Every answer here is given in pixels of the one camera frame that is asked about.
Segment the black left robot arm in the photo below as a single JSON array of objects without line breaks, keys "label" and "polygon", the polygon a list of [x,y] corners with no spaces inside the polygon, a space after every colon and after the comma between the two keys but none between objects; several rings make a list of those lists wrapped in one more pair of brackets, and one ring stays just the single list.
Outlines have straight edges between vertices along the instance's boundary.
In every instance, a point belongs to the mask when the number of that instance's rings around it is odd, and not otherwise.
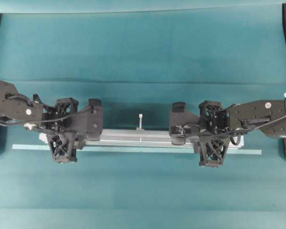
[{"label": "black left robot arm", "polygon": [[78,101],[69,97],[55,105],[41,101],[37,94],[30,99],[20,94],[15,85],[0,80],[0,124],[24,128],[71,142],[77,148],[86,141],[99,141],[103,131],[103,109],[99,99],[89,99],[78,110]]}]

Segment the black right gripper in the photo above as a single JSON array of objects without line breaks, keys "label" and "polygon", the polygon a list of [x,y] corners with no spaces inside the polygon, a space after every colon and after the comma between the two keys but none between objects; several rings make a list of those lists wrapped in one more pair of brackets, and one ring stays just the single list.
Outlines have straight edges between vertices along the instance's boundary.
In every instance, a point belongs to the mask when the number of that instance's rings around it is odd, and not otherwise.
[{"label": "black right gripper", "polygon": [[[218,101],[204,101],[199,104],[200,114],[196,115],[187,109],[185,102],[175,102],[169,117],[169,135],[173,145],[185,145],[186,140],[193,137],[211,136],[215,138],[229,138],[235,146],[241,143],[241,128],[231,127],[235,120],[233,104],[222,107]],[[200,140],[194,143],[194,149],[201,149]]]}]

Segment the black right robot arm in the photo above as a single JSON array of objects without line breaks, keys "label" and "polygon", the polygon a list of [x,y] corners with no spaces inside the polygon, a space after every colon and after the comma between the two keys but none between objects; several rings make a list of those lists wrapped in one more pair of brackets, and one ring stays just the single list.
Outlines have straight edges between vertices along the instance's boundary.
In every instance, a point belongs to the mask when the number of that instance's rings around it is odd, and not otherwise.
[{"label": "black right robot arm", "polygon": [[219,101],[204,101],[199,110],[195,115],[186,103],[173,103],[169,121],[172,144],[198,139],[207,149],[216,149],[221,144],[237,144],[234,138],[254,130],[270,138],[286,138],[286,99],[257,100],[227,108]]}]

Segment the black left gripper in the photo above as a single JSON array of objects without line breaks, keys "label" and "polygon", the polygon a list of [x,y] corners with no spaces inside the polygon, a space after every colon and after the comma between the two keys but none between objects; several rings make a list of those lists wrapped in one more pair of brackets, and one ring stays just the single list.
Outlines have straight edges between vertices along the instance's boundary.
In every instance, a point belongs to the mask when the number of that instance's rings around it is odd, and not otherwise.
[{"label": "black left gripper", "polygon": [[78,110],[73,98],[58,99],[54,107],[46,109],[47,121],[42,123],[44,134],[75,133],[75,149],[82,149],[84,140],[99,141],[103,131],[103,108],[100,99],[89,99],[88,105]]}]

